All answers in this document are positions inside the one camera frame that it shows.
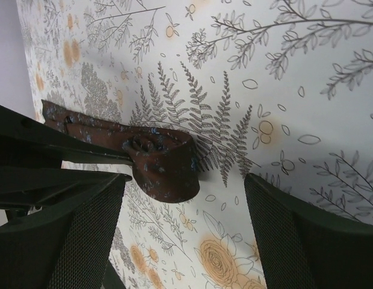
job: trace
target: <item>white wall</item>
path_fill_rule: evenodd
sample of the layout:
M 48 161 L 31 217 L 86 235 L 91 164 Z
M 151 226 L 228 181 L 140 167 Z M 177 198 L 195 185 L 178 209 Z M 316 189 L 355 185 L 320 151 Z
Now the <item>white wall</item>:
M 0 0 L 0 105 L 35 116 L 15 0 Z M 6 221 L 0 211 L 0 225 Z

